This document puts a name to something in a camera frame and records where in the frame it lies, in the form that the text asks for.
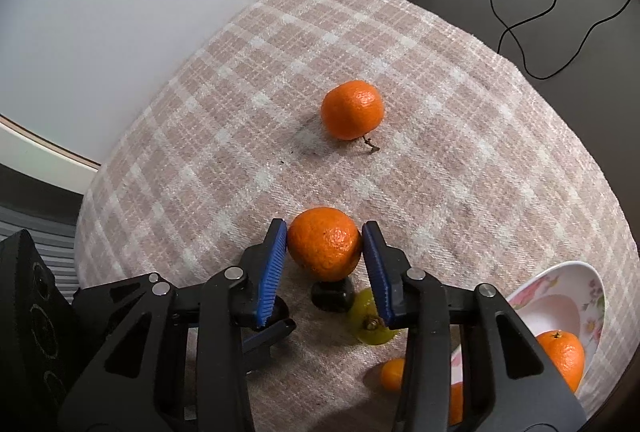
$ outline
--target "table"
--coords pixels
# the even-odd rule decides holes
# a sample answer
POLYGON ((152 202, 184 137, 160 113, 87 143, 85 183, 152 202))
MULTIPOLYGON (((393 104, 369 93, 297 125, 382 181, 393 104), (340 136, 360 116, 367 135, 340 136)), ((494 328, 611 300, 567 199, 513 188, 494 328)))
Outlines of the table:
MULTIPOLYGON (((607 317, 578 389, 592 414, 640 341, 639 261, 607 181, 516 67, 404 0, 258 0, 178 70, 85 195, 77 268, 90 286, 157 271, 201 282, 258 242, 272 217, 330 205, 442 282, 507 294, 581 259, 604 281, 607 317), (381 91, 382 150, 342 143, 319 120, 349 79, 381 91)), ((356 288, 367 285, 364 264, 356 288)), ((374 367, 404 335, 354 345, 309 300, 287 261, 279 293, 298 329, 250 381, 258 430, 388 431, 395 400, 374 367)))

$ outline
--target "metal screw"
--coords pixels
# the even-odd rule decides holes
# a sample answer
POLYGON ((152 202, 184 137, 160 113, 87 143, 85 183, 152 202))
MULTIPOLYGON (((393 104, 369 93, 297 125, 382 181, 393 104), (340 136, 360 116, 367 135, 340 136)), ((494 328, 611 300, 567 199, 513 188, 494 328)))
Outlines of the metal screw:
POLYGON ((225 277, 229 280, 238 280, 242 278, 242 275, 244 275, 244 271, 237 266, 232 266, 225 271, 225 277))
POLYGON ((162 296, 169 293, 170 289, 171 286, 167 284, 167 282, 158 282, 157 284, 154 284, 154 286, 151 288, 151 291, 154 295, 162 296))
POLYGON ((406 275, 411 280, 422 280, 423 278, 425 278, 427 276, 427 274, 422 269, 420 269, 419 267, 410 267, 406 271, 406 275))
POLYGON ((495 294, 497 293, 495 287, 493 287, 491 284, 481 284, 478 288, 478 291, 480 291, 480 294, 483 297, 487 298, 495 297, 495 294))

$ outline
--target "tangerine stem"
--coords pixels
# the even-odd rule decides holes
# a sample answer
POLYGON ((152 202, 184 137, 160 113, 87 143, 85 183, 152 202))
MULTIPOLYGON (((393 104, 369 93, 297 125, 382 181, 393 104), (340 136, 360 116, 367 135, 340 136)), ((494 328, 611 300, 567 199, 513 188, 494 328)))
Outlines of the tangerine stem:
POLYGON ((362 136, 362 139, 364 140, 364 144, 369 145, 371 147, 371 153, 373 154, 373 152, 377 152, 378 150, 380 150, 380 147, 376 147, 372 142, 371 142, 371 138, 367 139, 366 136, 362 136))

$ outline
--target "tangerine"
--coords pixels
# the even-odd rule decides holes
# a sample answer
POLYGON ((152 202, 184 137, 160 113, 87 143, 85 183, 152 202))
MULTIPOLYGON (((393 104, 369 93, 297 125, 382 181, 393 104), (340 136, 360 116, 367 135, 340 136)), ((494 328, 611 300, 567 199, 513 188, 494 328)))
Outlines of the tangerine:
POLYGON ((380 371, 380 384, 391 392, 400 392, 402 372, 404 372, 404 358, 389 360, 380 371))
POLYGON ((566 331, 547 331, 536 339, 571 390, 578 390, 584 371, 584 348, 578 337, 566 331))
POLYGON ((343 141, 363 137, 380 125, 385 108, 380 92, 366 81, 347 81, 329 91, 320 117, 329 134, 343 141))
POLYGON ((457 425, 462 421, 462 382, 451 385, 449 394, 449 425, 457 425))
POLYGON ((300 213, 287 231, 293 260, 324 282, 347 277, 358 265, 362 240, 355 223, 336 208, 300 213))

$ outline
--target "white bowl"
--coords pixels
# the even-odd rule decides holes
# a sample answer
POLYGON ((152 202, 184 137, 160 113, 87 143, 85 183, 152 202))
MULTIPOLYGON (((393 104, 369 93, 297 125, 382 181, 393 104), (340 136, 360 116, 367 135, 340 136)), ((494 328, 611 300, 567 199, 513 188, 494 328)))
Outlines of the white bowl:
MULTIPOLYGON (((605 298, 598 272, 570 260, 533 277, 507 298, 534 336, 547 331, 573 333, 584 347, 584 374, 600 343, 605 298)), ((462 381, 462 351, 451 355, 451 383, 462 381)))

